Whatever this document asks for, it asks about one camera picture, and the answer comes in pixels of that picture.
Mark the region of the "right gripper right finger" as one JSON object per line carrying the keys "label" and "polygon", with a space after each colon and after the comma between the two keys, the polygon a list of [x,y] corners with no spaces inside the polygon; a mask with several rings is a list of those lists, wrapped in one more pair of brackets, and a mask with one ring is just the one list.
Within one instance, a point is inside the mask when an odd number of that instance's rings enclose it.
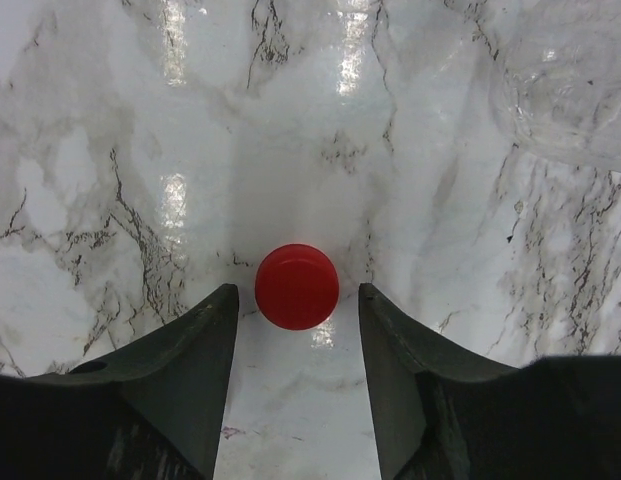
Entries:
{"label": "right gripper right finger", "polygon": [[359,325],[385,479],[621,479],[621,356],[514,368],[412,319],[374,285]]}

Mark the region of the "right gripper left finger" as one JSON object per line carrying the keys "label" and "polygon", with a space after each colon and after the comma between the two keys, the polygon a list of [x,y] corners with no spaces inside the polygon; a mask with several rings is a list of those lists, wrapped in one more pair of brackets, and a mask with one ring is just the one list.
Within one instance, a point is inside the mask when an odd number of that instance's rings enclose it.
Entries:
{"label": "right gripper left finger", "polygon": [[0,479],[209,479],[221,436],[239,293],[68,373],[0,374]]}

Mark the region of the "clear plastic bottle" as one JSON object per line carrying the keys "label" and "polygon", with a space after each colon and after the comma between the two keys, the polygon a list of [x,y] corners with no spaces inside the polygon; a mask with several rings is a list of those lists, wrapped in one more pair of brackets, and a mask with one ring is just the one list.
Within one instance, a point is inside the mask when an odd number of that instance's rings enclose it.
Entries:
{"label": "clear plastic bottle", "polygon": [[494,61],[499,126],[546,159],[621,173],[621,1],[447,1]]}

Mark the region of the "red bottle cap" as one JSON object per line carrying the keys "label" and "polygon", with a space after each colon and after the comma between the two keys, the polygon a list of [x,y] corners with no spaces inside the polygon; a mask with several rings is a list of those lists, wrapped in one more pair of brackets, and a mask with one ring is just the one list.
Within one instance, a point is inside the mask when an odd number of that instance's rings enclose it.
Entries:
{"label": "red bottle cap", "polygon": [[333,313],[340,285],[333,262],[306,244],[270,252],[257,269],[254,286],[259,311],[272,324],[292,331],[314,328]]}

